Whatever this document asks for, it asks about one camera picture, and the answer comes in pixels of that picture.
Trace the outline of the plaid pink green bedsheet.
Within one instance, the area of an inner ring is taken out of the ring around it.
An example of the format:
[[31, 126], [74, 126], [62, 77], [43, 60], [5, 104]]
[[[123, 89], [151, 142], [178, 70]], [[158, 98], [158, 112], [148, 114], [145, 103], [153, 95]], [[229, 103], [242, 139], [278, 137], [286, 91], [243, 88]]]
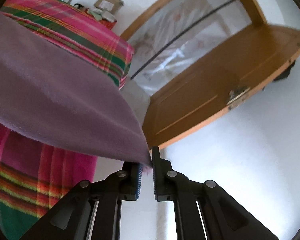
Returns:
[[[59, 0], [7, 0], [1, 13], [92, 64], [117, 87], [133, 48], [92, 16]], [[92, 180], [97, 158], [55, 148], [0, 124], [0, 239], [19, 239], [73, 186]]]

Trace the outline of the purple fleece pants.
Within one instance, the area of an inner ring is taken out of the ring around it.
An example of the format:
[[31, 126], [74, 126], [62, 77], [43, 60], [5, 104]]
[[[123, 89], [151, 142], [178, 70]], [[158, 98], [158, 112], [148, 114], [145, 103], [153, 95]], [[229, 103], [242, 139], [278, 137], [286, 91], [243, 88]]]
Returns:
[[0, 123], [65, 150], [152, 165], [140, 123], [113, 81], [3, 14]]

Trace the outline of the wooden door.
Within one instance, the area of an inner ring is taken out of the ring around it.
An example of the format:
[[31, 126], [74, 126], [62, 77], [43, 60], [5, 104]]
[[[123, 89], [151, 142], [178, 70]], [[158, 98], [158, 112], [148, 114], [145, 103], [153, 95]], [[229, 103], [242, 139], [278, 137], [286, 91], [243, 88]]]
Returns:
[[250, 25], [173, 78], [152, 97], [142, 130], [165, 148], [236, 108], [300, 56], [300, 30]]

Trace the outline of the red gift box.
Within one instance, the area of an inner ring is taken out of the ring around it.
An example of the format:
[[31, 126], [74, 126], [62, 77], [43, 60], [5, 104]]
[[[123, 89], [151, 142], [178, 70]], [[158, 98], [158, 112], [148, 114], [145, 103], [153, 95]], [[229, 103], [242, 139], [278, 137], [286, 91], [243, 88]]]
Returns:
[[116, 17], [106, 10], [101, 9], [87, 9], [87, 13], [91, 15], [97, 22], [106, 26], [108, 29], [113, 29], [117, 23]]

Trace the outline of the brown cardboard box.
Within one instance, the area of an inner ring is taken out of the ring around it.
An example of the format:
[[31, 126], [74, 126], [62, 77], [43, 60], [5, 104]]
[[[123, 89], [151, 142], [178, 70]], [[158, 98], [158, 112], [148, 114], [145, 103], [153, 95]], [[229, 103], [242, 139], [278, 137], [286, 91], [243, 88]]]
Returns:
[[111, 14], [115, 14], [124, 6], [122, 0], [97, 0], [94, 3], [94, 7], [105, 10]]

